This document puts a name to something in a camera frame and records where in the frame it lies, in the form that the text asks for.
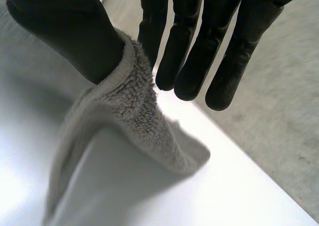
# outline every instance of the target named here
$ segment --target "hand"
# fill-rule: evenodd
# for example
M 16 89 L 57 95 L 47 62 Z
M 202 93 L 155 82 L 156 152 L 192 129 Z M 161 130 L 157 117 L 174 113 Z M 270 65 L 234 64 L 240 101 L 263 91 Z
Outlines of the hand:
M 178 98 L 196 98 L 225 36 L 239 3 L 235 30 L 212 83 L 206 104 L 213 110 L 226 109 L 262 34 L 282 12 L 283 6 L 268 0 L 204 0 L 199 35 L 189 56 L 191 40 L 202 0 L 173 0 L 174 25 L 156 75 L 159 89 L 174 88 Z M 143 21 L 139 41 L 154 66 L 166 24 L 168 0 L 141 0 Z

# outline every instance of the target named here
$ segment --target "towel fold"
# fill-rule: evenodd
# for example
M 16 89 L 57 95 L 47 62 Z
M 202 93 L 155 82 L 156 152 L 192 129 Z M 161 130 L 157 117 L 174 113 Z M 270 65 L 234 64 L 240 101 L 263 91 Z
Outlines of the towel fold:
M 121 62 L 104 81 L 82 94 L 65 118 L 44 224 L 53 216 L 90 140 L 109 122 L 115 122 L 136 147 L 170 171 L 193 174 L 209 159 L 205 146 L 159 110 L 150 63 L 141 45 L 118 34 L 125 43 Z

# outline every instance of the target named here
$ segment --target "microfiber cloth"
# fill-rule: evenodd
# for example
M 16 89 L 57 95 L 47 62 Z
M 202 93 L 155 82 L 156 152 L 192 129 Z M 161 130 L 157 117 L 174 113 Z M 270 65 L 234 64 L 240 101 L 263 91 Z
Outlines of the microfiber cloth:
M 172 172 L 193 174 L 209 159 L 209 150 L 158 108 L 151 66 L 142 46 L 118 34 L 125 44 L 121 62 L 105 80 L 85 91 L 65 118 L 50 176 L 45 225 L 85 148 L 108 122 L 115 122 L 137 148 Z

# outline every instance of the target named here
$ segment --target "terry cloth towel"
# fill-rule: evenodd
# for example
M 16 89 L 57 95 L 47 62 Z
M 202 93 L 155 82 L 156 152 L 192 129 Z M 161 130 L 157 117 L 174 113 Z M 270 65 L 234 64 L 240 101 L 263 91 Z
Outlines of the terry cloth towel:
M 159 110 L 150 63 L 141 45 L 120 31 L 118 34 L 125 44 L 121 62 L 104 81 L 78 98 L 62 126 L 50 176 L 45 225 L 90 140 L 110 121 L 136 147 L 170 171 L 193 174 L 209 159 L 205 146 L 165 119 Z

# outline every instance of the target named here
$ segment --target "gloved hand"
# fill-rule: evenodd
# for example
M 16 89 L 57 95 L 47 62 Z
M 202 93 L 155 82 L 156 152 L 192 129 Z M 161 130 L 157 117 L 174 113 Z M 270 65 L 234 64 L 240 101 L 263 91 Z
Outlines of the gloved hand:
M 165 91 L 174 88 L 177 97 L 185 101 L 196 98 L 241 2 L 235 30 L 205 98 L 211 109 L 226 109 L 262 34 L 289 1 L 204 0 L 199 35 L 185 61 L 202 0 L 173 0 L 174 25 L 156 75 L 158 88 Z M 168 0 L 141 0 L 141 4 L 144 12 L 139 41 L 154 66 L 166 24 Z

